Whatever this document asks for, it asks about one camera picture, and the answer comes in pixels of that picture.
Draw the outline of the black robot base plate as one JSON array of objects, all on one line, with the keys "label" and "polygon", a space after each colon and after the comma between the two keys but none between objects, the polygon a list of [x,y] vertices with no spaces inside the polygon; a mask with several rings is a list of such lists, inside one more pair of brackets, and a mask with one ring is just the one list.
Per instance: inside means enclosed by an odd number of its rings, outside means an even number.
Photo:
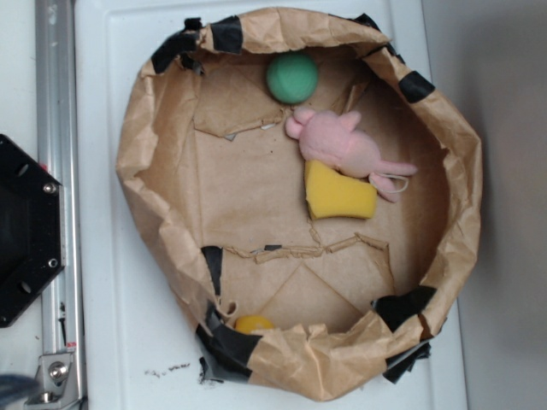
[{"label": "black robot base plate", "polygon": [[62,185],[1,136],[1,326],[11,326],[64,268]]}]

